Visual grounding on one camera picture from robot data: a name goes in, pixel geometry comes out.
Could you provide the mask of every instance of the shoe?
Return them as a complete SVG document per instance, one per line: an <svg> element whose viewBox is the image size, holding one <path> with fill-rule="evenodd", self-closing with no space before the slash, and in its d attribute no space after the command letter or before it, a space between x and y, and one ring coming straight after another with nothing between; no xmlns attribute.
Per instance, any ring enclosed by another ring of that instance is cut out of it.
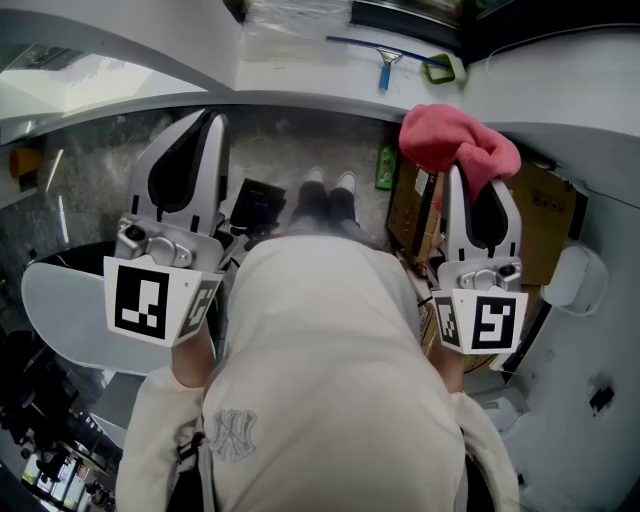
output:
<svg viewBox="0 0 640 512"><path fill-rule="evenodd" d="M322 167L312 167L304 178L305 183L307 181L317 181L324 184L324 169Z"/></svg>
<svg viewBox="0 0 640 512"><path fill-rule="evenodd" d="M358 186L358 178L351 171L347 171L338 178L336 188L343 188L356 195L356 188Z"/></svg>

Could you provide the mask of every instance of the floor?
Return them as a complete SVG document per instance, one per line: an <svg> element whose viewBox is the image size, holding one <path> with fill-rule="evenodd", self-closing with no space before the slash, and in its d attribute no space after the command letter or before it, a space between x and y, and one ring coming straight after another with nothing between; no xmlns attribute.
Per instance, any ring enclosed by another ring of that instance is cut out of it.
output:
<svg viewBox="0 0 640 512"><path fill-rule="evenodd" d="M40 141L47 163L39 171L38 193L0 210L0 325L7 332L30 329L20 300L20 280L32 259L30 251L41 259L114 239L117 221L125 211L130 165L164 128L194 110L109 117L71 126ZM398 125L306 109L231 106L221 110L231 130L229 197L221 206L223 213L231 212L244 178L252 178L287 190L280 217L281 225L286 225L308 169L323 167L328 184L351 170L359 180L360 224L377 242L386 240L390 193L377 190L374 182L378 152L397 141ZM90 408L109 376L61 362Z"/></svg>

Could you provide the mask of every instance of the sleeve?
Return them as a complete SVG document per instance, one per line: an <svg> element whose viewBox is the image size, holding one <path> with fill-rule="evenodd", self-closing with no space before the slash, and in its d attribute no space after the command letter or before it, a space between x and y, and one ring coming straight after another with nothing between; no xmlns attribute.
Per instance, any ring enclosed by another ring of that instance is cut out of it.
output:
<svg viewBox="0 0 640 512"><path fill-rule="evenodd" d="M182 386L170 368L147 376L133 408L118 469L119 511L166 510L176 478L176 447L193 435L201 403L202 388Z"/></svg>
<svg viewBox="0 0 640 512"><path fill-rule="evenodd" d="M495 511L519 511L518 477L500 434L475 400L464 393L453 393L451 399L467 453L481 468Z"/></svg>

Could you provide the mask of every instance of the pink cloth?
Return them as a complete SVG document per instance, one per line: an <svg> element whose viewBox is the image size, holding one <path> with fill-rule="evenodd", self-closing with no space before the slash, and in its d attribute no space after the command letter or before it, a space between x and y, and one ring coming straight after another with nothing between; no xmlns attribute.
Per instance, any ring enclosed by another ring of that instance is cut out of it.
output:
<svg viewBox="0 0 640 512"><path fill-rule="evenodd" d="M460 162L472 202L489 180L520 170L520 153L509 139L449 105L412 108L402 123L400 149L425 171L448 172Z"/></svg>

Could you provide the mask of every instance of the leg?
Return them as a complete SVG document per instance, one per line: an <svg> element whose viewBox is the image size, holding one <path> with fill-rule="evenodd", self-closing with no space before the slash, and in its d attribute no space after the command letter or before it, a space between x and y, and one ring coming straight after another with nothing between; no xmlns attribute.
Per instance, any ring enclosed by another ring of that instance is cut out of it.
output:
<svg viewBox="0 0 640 512"><path fill-rule="evenodd" d="M379 250L380 247L356 222L355 189L355 176L352 173L343 174L327 201L329 227L337 236Z"/></svg>
<svg viewBox="0 0 640 512"><path fill-rule="evenodd" d="M323 173L313 168L300 187L298 206L293 211L288 235L318 233L327 223L327 191L324 188Z"/></svg>

